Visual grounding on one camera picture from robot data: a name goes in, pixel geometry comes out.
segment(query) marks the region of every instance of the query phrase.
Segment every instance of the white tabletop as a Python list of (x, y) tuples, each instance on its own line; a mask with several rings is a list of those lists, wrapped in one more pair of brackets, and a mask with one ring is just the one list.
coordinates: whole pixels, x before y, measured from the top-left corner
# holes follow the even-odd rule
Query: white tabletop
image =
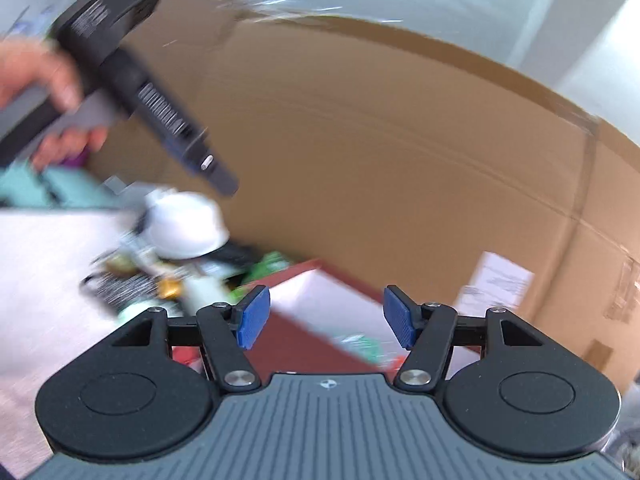
[(33, 411), (40, 385), (115, 328), (79, 282), (130, 222), (116, 212), (0, 214), (0, 463), (18, 478), (50, 455)]

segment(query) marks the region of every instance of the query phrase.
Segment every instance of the metal screw head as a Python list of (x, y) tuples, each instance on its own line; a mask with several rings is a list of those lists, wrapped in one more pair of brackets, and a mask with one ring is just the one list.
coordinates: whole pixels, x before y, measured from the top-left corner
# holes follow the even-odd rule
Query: metal screw head
[(200, 165), (200, 169), (206, 170), (212, 162), (213, 162), (213, 155), (207, 155), (207, 158), (205, 158), (202, 161), (202, 164)]
[(234, 370), (225, 375), (225, 383), (230, 386), (249, 386), (255, 381), (255, 375), (247, 370)]
[(431, 382), (431, 375), (424, 370), (405, 370), (400, 374), (400, 380), (409, 386), (424, 386)]

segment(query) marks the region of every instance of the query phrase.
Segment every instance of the hand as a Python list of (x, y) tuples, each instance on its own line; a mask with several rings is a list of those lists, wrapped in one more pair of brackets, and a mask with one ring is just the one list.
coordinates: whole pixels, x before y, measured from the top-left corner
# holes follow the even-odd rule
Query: hand
[[(54, 52), (46, 43), (27, 38), (0, 41), (0, 108), (7, 106), (32, 83), (40, 83), (49, 89), (60, 112), (75, 111), (82, 101), (78, 72), (66, 54)], [(41, 171), (49, 164), (80, 155), (87, 146), (96, 152), (106, 139), (106, 127), (91, 131), (69, 128), (45, 137), (31, 157), (31, 163)]]

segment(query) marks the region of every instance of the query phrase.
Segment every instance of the white paper label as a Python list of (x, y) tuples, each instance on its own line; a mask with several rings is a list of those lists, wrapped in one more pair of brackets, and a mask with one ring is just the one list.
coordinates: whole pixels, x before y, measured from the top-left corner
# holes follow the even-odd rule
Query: white paper label
[(463, 316), (484, 317), (492, 306), (516, 309), (533, 279), (533, 272), (495, 253), (483, 253), (468, 285), (460, 289), (453, 307)]

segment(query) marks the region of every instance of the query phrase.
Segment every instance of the green object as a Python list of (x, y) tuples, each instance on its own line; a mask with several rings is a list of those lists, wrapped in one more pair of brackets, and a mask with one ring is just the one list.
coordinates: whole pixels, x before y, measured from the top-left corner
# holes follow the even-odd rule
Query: green object
[(332, 343), (345, 352), (351, 353), (360, 359), (373, 365), (382, 364), (382, 349), (380, 343), (375, 339), (366, 337), (363, 334), (353, 334), (347, 336), (334, 336)]
[(234, 304), (238, 304), (238, 302), (251, 290), (251, 288), (247, 286), (248, 283), (261, 280), (267, 276), (275, 274), (276, 272), (280, 272), (281, 270), (289, 269), (292, 264), (292, 261), (287, 260), (278, 251), (265, 254), (258, 263), (249, 269), (249, 272), (242, 279), (242, 284), (229, 293), (230, 300)]
[(267, 253), (257, 264), (255, 264), (249, 270), (247, 275), (242, 280), (242, 284), (245, 285), (256, 280), (261, 280), (263, 278), (266, 278), (267, 276), (270, 276), (271, 274), (275, 274), (276, 272), (280, 272), (281, 270), (288, 269), (291, 265), (292, 262), (290, 260), (287, 260), (279, 252), (273, 251), (271, 253)]

